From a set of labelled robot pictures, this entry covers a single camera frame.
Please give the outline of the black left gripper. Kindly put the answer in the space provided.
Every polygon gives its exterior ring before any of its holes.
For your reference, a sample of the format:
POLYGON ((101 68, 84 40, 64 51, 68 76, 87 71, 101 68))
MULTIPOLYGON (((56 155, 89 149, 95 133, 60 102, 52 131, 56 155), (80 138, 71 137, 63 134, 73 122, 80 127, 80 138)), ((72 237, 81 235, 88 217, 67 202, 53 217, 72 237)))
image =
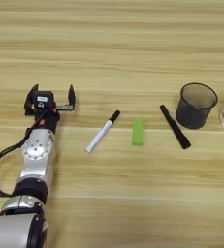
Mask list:
POLYGON ((70 85, 68 100, 69 105, 53 105, 49 108, 33 109, 33 96, 38 91, 38 84, 35 84, 26 96, 24 110, 26 116, 35 114, 35 129, 48 129, 56 132, 57 123, 60 120, 60 111, 73 111, 75 109, 76 95, 73 84, 70 85))

